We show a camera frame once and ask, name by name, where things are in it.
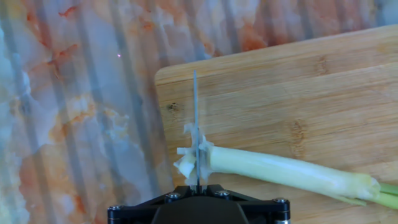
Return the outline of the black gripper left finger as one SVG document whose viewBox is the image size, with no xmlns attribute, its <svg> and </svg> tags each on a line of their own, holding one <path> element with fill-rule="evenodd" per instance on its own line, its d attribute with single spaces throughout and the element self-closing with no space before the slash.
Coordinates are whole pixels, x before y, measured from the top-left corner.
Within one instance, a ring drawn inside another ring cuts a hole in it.
<svg viewBox="0 0 398 224">
<path fill-rule="evenodd" d="M 113 205 L 107 210 L 108 224 L 134 223 L 139 220 L 151 221 L 158 209 L 167 204 L 194 196 L 189 186 L 178 186 L 173 191 L 153 198 L 136 206 Z"/>
</svg>

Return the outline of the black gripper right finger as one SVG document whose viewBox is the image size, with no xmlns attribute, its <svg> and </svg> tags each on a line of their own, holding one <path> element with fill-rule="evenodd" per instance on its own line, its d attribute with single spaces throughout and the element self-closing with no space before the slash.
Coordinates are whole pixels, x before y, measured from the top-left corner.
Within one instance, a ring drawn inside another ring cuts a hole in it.
<svg viewBox="0 0 398 224">
<path fill-rule="evenodd" d="M 291 224 L 290 202 L 283 197 L 260 200 L 224 189 L 221 185 L 204 185 L 202 195 L 229 200 L 238 204 L 249 223 Z"/>
</svg>

